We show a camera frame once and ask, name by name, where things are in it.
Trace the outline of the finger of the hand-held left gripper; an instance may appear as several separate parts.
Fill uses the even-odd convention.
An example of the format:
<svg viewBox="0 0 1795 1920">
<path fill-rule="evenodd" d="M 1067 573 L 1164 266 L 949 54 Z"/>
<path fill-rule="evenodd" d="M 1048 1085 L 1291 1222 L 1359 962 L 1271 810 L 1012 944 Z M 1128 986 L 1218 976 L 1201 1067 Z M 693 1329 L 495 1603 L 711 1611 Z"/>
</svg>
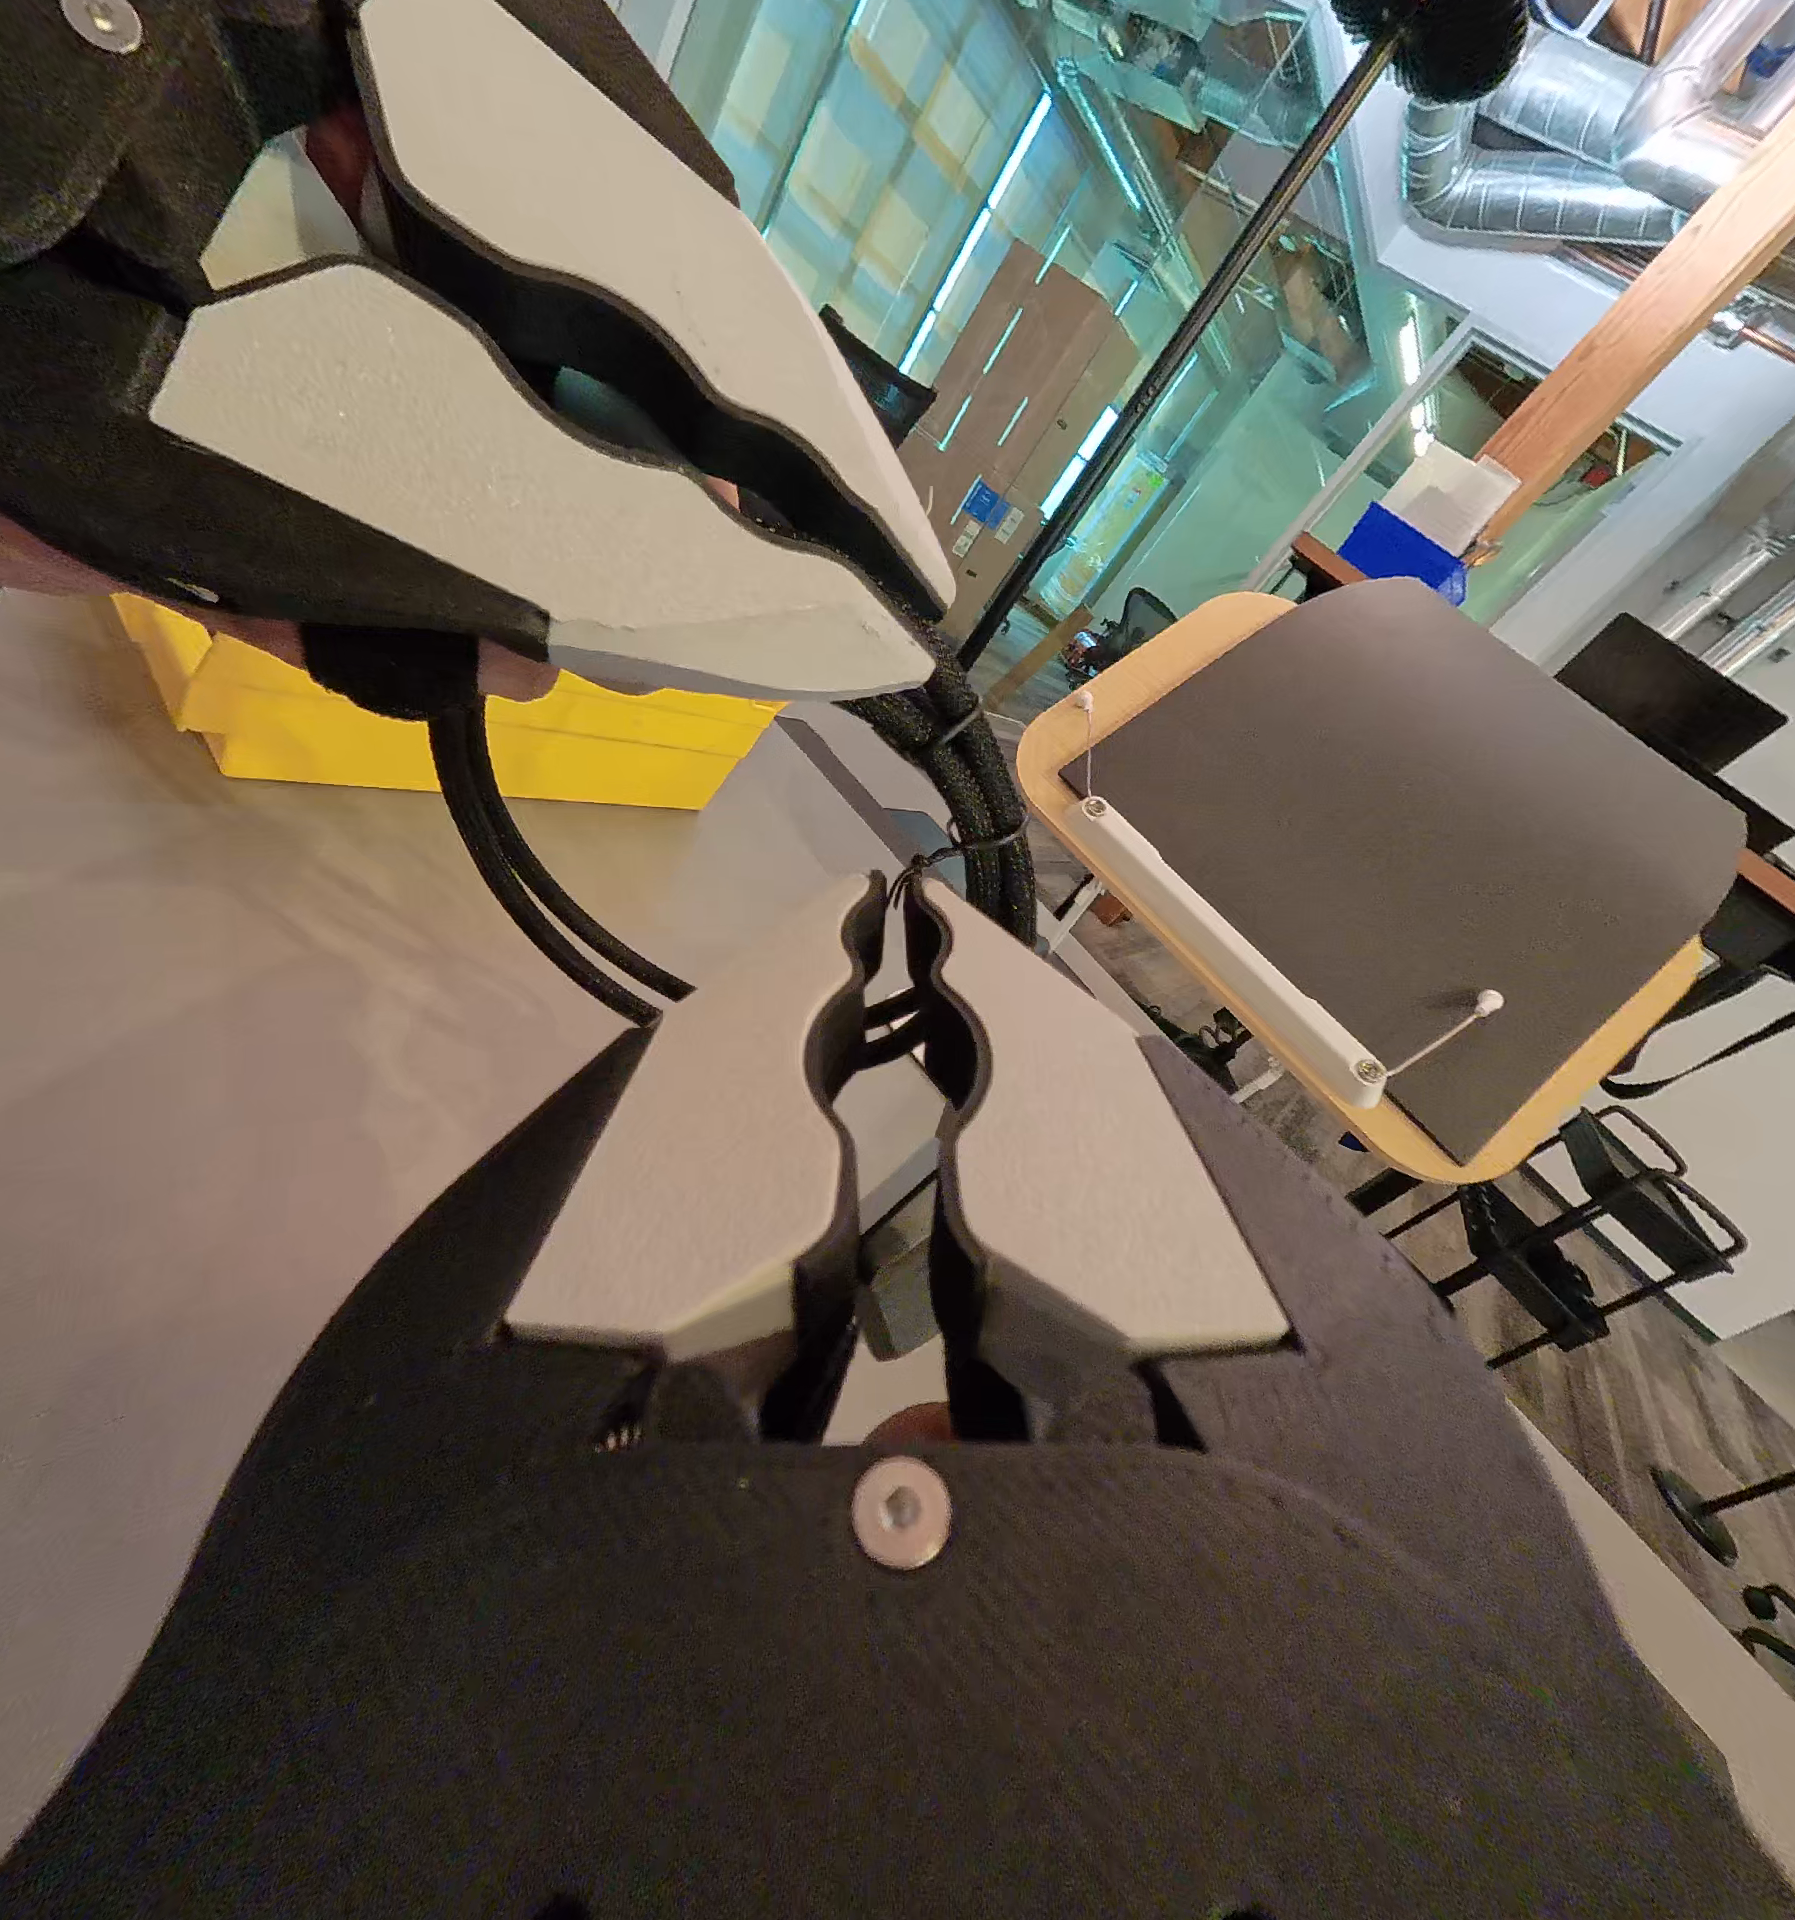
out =
<svg viewBox="0 0 1795 1920">
<path fill-rule="evenodd" d="M 597 2 L 350 2 L 396 262 L 524 372 L 588 372 L 657 448 L 936 616 L 954 573 L 887 427 Z"/>
<path fill-rule="evenodd" d="M 933 673 L 922 613 L 669 460 L 594 376 L 517 371 L 407 269 L 298 269 L 195 326 L 155 423 L 544 612 L 559 667 L 776 700 Z"/>
</svg>

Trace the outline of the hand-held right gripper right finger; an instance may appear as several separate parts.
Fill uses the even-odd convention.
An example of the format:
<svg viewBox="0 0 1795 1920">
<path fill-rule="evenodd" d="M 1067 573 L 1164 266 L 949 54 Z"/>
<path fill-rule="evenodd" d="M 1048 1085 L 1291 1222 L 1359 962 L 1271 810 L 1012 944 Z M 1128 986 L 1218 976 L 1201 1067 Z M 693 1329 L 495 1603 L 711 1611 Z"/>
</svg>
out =
<svg viewBox="0 0 1795 1920">
<path fill-rule="evenodd" d="M 1136 1032 L 945 883 L 906 888 L 943 1095 L 931 1299 L 967 1444 L 1148 1444 L 1164 1365 L 1291 1320 Z"/>
</svg>

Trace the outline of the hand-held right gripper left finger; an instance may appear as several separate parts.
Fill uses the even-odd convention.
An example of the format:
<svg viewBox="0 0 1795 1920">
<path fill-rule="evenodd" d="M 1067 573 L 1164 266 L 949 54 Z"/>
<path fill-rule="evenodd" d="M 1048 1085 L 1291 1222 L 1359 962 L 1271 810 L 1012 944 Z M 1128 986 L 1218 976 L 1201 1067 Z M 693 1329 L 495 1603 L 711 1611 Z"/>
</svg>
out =
<svg viewBox="0 0 1795 1920">
<path fill-rule="evenodd" d="M 836 1101 L 884 928 L 887 877 L 836 880 L 651 1028 L 506 1333 L 693 1369 L 742 1432 L 822 1436 L 855 1347 L 863 1232 Z"/>
</svg>

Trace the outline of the white clip bar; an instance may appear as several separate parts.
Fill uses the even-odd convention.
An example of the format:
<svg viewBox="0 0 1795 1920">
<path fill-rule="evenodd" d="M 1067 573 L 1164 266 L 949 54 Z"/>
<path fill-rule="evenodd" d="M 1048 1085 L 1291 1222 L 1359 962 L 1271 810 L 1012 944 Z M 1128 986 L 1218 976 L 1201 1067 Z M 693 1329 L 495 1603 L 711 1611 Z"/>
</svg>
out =
<svg viewBox="0 0 1795 1920">
<path fill-rule="evenodd" d="M 1215 997 L 1244 1016 L 1286 1067 L 1309 1076 L 1346 1108 L 1368 1111 L 1383 1104 L 1389 1071 L 1374 1052 L 1174 874 L 1119 809 L 1103 795 L 1086 795 L 1066 810 L 1066 830 L 1089 871 L 1164 944 L 1177 947 L 1183 962 L 1210 971 Z"/>
</svg>

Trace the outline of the black mesh office chair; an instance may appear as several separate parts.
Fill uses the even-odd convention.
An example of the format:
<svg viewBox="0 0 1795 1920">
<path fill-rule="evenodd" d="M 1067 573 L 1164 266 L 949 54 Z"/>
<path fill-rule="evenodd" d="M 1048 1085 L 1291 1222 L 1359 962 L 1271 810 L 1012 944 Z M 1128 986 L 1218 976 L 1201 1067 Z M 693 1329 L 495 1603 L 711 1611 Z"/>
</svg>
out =
<svg viewBox="0 0 1795 1920">
<path fill-rule="evenodd" d="M 1061 667 L 1070 688 L 1083 688 L 1110 664 L 1145 648 L 1148 637 L 1165 633 L 1177 613 L 1145 587 L 1124 593 L 1122 612 L 1094 616 L 1066 649 Z"/>
</svg>

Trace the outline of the black monitor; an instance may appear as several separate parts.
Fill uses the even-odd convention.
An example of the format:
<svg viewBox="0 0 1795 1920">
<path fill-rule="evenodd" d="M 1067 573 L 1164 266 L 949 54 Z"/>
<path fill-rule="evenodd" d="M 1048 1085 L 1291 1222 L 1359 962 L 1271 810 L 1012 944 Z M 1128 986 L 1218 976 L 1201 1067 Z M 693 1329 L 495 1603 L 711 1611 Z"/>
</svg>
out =
<svg viewBox="0 0 1795 1920">
<path fill-rule="evenodd" d="M 1625 734 L 1702 776 L 1723 776 L 1790 716 L 1634 613 L 1613 613 L 1557 682 Z"/>
</svg>

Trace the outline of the white box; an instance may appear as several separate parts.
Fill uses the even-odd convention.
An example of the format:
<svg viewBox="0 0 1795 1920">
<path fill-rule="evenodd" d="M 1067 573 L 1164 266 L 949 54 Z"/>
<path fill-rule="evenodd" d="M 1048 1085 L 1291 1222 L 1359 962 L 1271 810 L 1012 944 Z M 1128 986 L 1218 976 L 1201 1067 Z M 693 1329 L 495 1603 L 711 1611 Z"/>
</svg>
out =
<svg viewBox="0 0 1795 1920">
<path fill-rule="evenodd" d="M 1428 442 L 1380 508 L 1452 557 L 1468 554 L 1522 481 L 1490 460 Z"/>
</svg>

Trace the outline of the black pole with round disc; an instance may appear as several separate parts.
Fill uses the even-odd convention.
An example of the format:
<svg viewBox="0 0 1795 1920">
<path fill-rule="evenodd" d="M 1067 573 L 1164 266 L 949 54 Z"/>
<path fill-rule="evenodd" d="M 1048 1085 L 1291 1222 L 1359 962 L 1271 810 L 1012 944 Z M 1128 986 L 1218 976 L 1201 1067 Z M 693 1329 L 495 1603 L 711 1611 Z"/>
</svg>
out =
<svg viewBox="0 0 1795 1920">
<path fill-rule="evenodd" d="M 1359 54 L 1314 122 L 1297 139 L 1240 232 L 1228 241 L 1195 300 L 1188 305 L 1165 344 L 1124 399 L 1115 423 L 1086 460 L 1077 484 L 1048 509 L 1024 557 L 985 602 L 957 664 L 973 667 L 1006 630 L 1007 613 L 1025 599 L 1039 573 L 1077 532 L 1080 515 L 1110 485 L 1119 464 L 1164 406 L 1182 371 L 1195 357 L 1207 327 L 1240 289 L 1255 256 L 1274 241 L 1309 178 L 1328 160 L 1350 119 L 1380 78 L 1396 81 L 1437 108 L 1470 104 L 1504 83 L 1523 52 L 1531 8 L 1523 2 L 1332 2 L 1331 14 Z"/>
</svg>

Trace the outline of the silver spiral air duct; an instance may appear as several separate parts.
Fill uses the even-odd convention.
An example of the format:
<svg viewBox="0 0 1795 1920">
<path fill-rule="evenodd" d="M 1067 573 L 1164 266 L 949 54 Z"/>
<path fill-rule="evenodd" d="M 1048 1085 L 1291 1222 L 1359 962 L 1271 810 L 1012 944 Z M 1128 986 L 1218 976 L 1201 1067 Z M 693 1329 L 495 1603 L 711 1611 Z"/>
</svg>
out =
<svg viewBox="0 0 1795 1920">
<path fill-rule="evenodd" d="M 1411 101 L 1402 187 L 1450 232 L 1662 247 L 1707 201 L 1654 195 L 1726 81 L 1726 44 L 1692 32 L 1644 69 L 1596 43 L 1531 26 L 1510 78 L 1470 104 Z"/>
</svg>

